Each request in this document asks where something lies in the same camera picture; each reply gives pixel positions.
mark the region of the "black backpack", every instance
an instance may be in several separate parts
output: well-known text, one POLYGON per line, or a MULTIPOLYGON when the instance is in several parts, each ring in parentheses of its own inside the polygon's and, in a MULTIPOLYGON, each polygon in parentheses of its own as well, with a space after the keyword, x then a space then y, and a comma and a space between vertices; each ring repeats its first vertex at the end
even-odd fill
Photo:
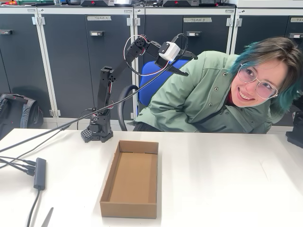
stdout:
POLYGON ((15 128, 39 128, 43 112, 38 102, 18 94, 0 96, 0 140, 15 128))

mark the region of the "red collar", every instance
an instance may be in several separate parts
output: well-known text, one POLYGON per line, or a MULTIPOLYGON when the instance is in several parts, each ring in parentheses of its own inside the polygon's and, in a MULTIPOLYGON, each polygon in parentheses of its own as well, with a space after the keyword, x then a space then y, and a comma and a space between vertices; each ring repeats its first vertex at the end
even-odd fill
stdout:
POLYGON ((227 95, 227 105, 234 105, 233 101, 232 101, 232 91, 230 90, 228 95, 227 95))

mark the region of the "cardboard box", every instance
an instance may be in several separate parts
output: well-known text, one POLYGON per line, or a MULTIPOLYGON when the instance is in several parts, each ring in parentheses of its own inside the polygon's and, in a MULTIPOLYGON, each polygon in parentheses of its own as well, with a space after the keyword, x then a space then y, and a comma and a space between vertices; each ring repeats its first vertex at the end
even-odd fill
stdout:
POLYGON ((119 141, 100 200, 103 217, 157 217, 158 143, 119 141))

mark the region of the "eyeglasses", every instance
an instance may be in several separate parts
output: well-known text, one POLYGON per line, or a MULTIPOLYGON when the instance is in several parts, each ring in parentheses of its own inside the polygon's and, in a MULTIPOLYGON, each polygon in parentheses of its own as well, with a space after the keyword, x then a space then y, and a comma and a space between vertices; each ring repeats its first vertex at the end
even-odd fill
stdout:
POLYGON ((240 80, 247 84, 257 80, 259 83, 256 87, 256 93, 260 98, 270 99, 278 96, 278 89, 274 85, 264 80, 258 80, 257 72, 252 67, 243 67, 245 65, 246 64, 241 64, 238 71, 238 77, 240 80))

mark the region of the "locker door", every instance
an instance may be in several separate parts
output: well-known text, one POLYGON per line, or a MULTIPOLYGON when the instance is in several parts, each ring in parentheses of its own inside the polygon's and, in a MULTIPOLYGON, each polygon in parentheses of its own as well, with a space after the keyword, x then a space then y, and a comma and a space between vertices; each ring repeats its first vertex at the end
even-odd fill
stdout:
MULTIPOLYGON (((145 25, 144 15, 139 15, 138 17, 141 21, 141 25, 138 26, 138 34, 145 34, 149 40, 156 41, 160 45, 166 41, 171 41, 176 35, 182 33, 182 15, 146 15, 145 25)), ((180 47, 182 38, 179 38, 176 44, 180 47)), ((144 64, 154 60, 154 57, 148 53, 139 56, 139 73, 142 72, 144 64)), ((139 111, 143 108, 145 108, 145 106, 139 103, 139 111)))
POLYGON ((32 17, 34 14, 0 14, 0 29, 13 30, 11 35, 0 35, 0 50, 11 92, 37 100, 44 117, 50 117, 51 103, 32 17))
POLYGON ((85 16, 44 14, 44 33, 61 117, 78 118, 94 107, 85 16))
MULTIPOLYGON (((288 19, 285 37, 292 38, 301 50, 303 50, 303 18, 300 16, 291 16, 288 19)), ((294 101, 294 105, 290 111, 276 125, 278 126, 292 126, 293 125, 293 112, 303 110, 303 97, 294 101)))
MULTIPOLYGON (((89 61, 92 76, 92 87, 95 106, 97 106, 100 70, 104 66, 115 69, 123 60, 123 49, 130 37, 130 27, 126 19, 129 15, 108 16, 107 20, 88 20, 86 15, 86 32, 89 45, 89 61), (90 36, 90 31, 102 31, 103 36, 90 36)), ((132 72, 125 69, 120 78, 113 83, 111 99, 116 102, 123 88, 132 84, 132 72)), ((124 119, 131 120, 133 100, 130 98, 124 105, 124 119)), ((117 120, 117 107, 111 110, 111 119, 117 120)))
POLYGON ((230 15, 185 15, 183 33, 198 32, 200 36, 188 37, 188 51, 199 55, 203 51, 220 51, 225 53, 229 27, 226 26, 230 15))
POLYGON ((289 17, 285 37, 292 38, 303 50, 303 17, 289 17))
POLYGON ((263 39, 284 36, 288 16, 240 16, 242 25, 238 27, 235 54, 240 54, 245 46, 263 39))
POLYGON ((6 77, 2 55, 0 51, 0 96, 3 93, 10 93, 8 78, 6 77))

